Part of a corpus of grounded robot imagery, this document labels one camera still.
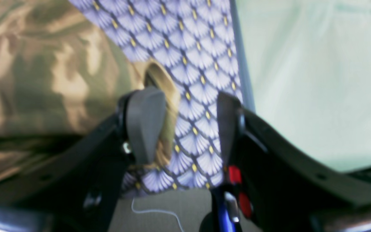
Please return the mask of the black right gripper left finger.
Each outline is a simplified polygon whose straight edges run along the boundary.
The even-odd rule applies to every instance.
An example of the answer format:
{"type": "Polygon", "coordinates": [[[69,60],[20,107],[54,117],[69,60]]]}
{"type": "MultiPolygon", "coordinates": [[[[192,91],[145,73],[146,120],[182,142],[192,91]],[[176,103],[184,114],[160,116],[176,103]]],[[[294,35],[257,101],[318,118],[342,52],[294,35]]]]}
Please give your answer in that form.
{"type": "Polygon", "coordinates": [[[163,91],[133,91],[68,150],[0,183],[0,231],[108,231],[128,167],[154,160],[165,113],[163,91]]]}

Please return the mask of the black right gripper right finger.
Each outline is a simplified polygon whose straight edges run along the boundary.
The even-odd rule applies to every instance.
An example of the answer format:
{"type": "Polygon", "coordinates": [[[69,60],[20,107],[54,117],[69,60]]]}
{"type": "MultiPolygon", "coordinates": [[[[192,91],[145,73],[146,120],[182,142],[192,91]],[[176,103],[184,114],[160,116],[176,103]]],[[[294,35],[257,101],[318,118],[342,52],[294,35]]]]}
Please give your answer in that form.
{"type": "Polygon", "coordinates": [[[225,92],[217,122],[243,214],[264,232],[371,232],[371,167],[340,173],[312,159],[225,92]]]}

